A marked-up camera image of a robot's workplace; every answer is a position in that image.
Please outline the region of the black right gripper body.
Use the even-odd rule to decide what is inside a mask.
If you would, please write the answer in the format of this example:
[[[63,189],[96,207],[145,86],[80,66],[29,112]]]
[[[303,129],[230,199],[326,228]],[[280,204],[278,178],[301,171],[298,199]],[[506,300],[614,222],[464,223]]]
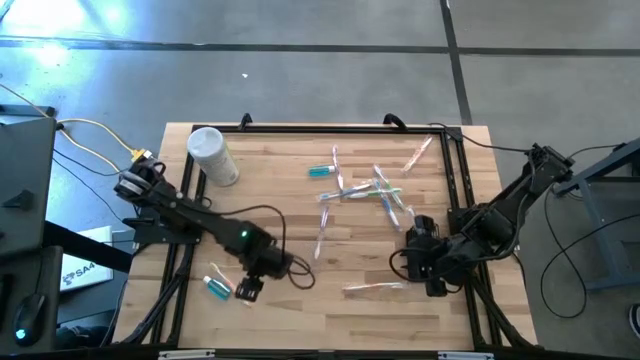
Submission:
[[[411,280],[427,279],[435,274],[434,265],[442,250],[442,240],[434,219],[416,215],[405,235],[407,275]]]

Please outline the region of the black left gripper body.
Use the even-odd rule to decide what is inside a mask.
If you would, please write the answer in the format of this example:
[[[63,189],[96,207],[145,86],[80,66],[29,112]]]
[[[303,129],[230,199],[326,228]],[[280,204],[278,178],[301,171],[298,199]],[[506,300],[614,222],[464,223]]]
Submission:
[[[258,276],[245,276],[236,286],[234,295],[237,299],[253,303],[262,291],[264,282]]]

